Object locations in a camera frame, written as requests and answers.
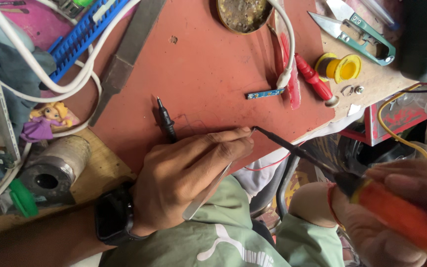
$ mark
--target princess figurine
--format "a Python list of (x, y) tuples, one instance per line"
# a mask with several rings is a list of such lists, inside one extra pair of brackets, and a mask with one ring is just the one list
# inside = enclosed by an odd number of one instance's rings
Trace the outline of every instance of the princess figurine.
[(71, 120), (64, 120), (68, 108), (62, 102), (45, 104), (40, 109), (33, 110), (29, 118), (30, 122), (24, 123), (21, 138), (29, 143), (35, 143), (44, 139), (52, 139), (51, 124), (56, 126), (72, 126)]

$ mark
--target black watch strap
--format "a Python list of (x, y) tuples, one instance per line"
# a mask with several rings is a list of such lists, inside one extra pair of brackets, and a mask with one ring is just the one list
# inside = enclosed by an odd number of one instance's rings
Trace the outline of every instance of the black watch strap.
[(106, 245), (120, 246), (131, 240), (144, 240), (131, 234), (133, 227), (133, 197), (129, 189), (134, 184), (124, 182), (118, 188), (103, 193), (95, 201), (95, 229), (98, 240)]

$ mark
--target yellow spool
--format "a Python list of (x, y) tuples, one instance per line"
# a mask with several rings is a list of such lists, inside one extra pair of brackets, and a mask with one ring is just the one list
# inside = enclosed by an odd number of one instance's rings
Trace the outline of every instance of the yellow spool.
[(326, 53), (319, 58), (314, 69), (322, 81), (333, 79), (338, 84), (358, 77), (362, 69), (362, 60), (354, 54), (338, 59), (336, 54)]

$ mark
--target purple dress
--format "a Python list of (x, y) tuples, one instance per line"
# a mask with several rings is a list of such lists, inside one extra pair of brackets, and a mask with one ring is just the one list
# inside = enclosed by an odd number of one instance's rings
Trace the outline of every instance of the purple dress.
[(62, 126), (63, 123), (56, 120), (48, 121), (44, 116), (32, 118), (32, 122), (24, 123), (21, 138), (29, 143), (35, 143), (44, 139), (52, 139), (52, 129), (50, 125)]

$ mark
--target solder wire spool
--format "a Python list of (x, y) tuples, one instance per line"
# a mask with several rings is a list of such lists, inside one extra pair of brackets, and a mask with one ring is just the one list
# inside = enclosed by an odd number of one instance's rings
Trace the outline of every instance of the solder wire spool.
[(92, 156), (90, 143), (69, 135), (51, 143), (20, 175), (21, 182), (32, 193), (51, 202), (66, 203), (72, 199), (70, 186)]
[(350, 54), (342, 59), (334, 53), (323, 54), (316, 63), (314, 70), (323, 82), (334, 80), (336, 84), (359, 76), (362, 70), (362, 60), (359, 56)]

